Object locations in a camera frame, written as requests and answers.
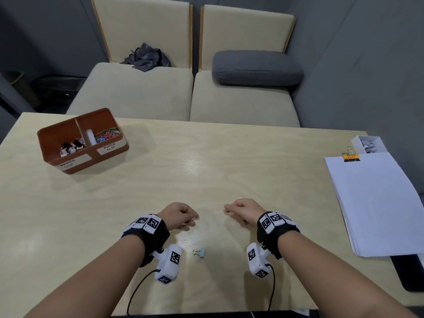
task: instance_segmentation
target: black wrist strap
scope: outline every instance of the black wrist strap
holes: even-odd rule
[[[137,235],[144,243],[145,256],[140,267],[144,267],[153,260],[152,253],[162,252],[163,245],[169,238],[169,231],[165,222],[154,214],[142,216],[128,226],[121,235]]]
[[[281,259],[278,238],[289,231],[298,231],[296,223],[289,217],[277,212],[265,212],[258,220],[257,239],[277,260]]]

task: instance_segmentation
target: black cable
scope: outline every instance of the black cable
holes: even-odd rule
[[[153,271],[149,272],[148,274],[146,274],[146,276],[145,276],[143,279],[141,279],[141,281],[140,281],[140,283],[138,284],[137,288],[135,288],[135,290],[134,290],[133,294],[131,295],[130,301],[128,302],[128,307],[127,307],[127,316],[133,317],[133,315],[130,315],[130,314],[129,314],[129,310],[130,310],[131,300],[133,299],[133,297],[134,297],[134,295],[135,295],[135,293],[136,293],[136,291],[137,291],[138,287],[139,287],[139,286],[143,283],[143,281],[145,281],[145,280],[146,280],[146,278],[147,278],[149,275],[151,275],[153,272],[159,272],[159,271],[160,271],[159,269],[153,270]]]
[[[272,275],[274,276],[274,285],[272,286],[271,299],[269,299],[269,306],[268,306],[268,311],[270,311],[271,310],[272,299],[274,297],[274,291],[275,291],[275,272],[274,272],[274,268],[269,263],[267,263],[266,266],[267,267],[271,267]]]

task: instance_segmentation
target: left arm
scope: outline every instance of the left arm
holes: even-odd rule
[[[157,214],[167,229],[188,230],[199,215],[184,203]],[[145,256],[143,241],[127,235],[57,287],[24,318],[110,317]]]

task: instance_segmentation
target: chair seat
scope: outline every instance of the chair seat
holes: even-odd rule
[[[193,74],[188,68],[148,72],[119,63],[98,63],[67,114],[107,107],[115,117],[188,121]]]
[[[196,75],[190,121],[300,127],[287,90],[220,85],[208,70]]]

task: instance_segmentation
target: brown container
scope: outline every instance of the brown container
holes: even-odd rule
[[[120,134],[113,138],[91,145],[87,130],[94,134],[109,128],[118,127]],[[121,154],[129,149],[122,129],[108,108],[59,122],[40,129],[37,132],[43,159],[66,174],[73,174],[105,159]],[[64,157],[60,157],[60,148],[65,142],[84,138],[86,148]]]

